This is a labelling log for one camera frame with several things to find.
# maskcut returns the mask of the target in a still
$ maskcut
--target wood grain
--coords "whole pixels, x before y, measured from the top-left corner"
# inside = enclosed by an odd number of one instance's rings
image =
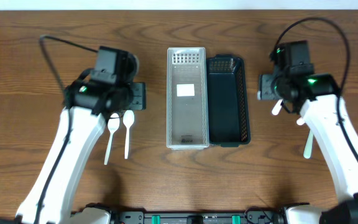
[[[306,16],[335,20],[352,49],[347,109],[358,132],[358,11],[39,11],[0,12],[0,216],[13,217],[33,186],[55,138],[62,97],[38,46],[41,34],[98,48],[128,50],[140,59],[138,82],[147,84],[147,109],[136,113],[131,158],[124,160],[125,129],[114,137],[103,165],[108,135],[90,155],[74,210],[90,202],[147,211],[244,210],[310,202],[336,204],[331,175],[319,149],[303,158],[308,129],[296,116],[273,117],[274,102],[256,100],[258,76],[272,71],[276,38]],[[341,78],[344,47],[330,27],[309,22],[285,40],[308,39],[316,72]],[[252,141],[238,148],[171,151],[166,138],[168,47],[206,47],[209,57],[232,53],[246,62]],[[95,54],[48,42],[63,81],[69,84]]]

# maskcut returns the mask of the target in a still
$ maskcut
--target black mesh basket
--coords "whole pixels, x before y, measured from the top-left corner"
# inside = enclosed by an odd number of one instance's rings
[[[244,61],[217,55],[206,61],[209,141],[238,147],[251,140]]]

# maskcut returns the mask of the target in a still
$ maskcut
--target green led light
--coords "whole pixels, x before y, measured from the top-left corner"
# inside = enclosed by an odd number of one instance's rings
[[[309,79],[308,79],[308,82],[309,82],[311,85],[313,85],[315,82],[317,82],[317,80],[312,79],[312,78],[309,78]]]
[[[87,90],[88,88],[86,86],[81,86],[80,88],[80,92],[83,93]]]

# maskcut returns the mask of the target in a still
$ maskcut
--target white label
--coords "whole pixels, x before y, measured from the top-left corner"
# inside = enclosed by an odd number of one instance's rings
[[[177,84],[178,96],[194,96],[194,84]]]

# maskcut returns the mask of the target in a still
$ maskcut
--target plastic spoon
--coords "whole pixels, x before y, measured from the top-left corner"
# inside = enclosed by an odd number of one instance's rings
[[[107,127],[110,131],[110,138],[109,138],[109,143],[107,145],[106,155],[104,157],[104,165],[107,165],[107,163],[109,162],[110,149],[111,149],[111,144],[112,144],[112,135],[118,130],[118,127],[119,127],[118,114],[114,113],[111,115],[111,117],[107,123]]]
[[[124,119],[123,119],[124,125],[125,127],[127,127],[127,136],[125,138],[125,159],[128,159],[128,154],[129,154],[129,129],[134,124],[134,121],[135,121],[134,112],[131,110],[125,111]]]

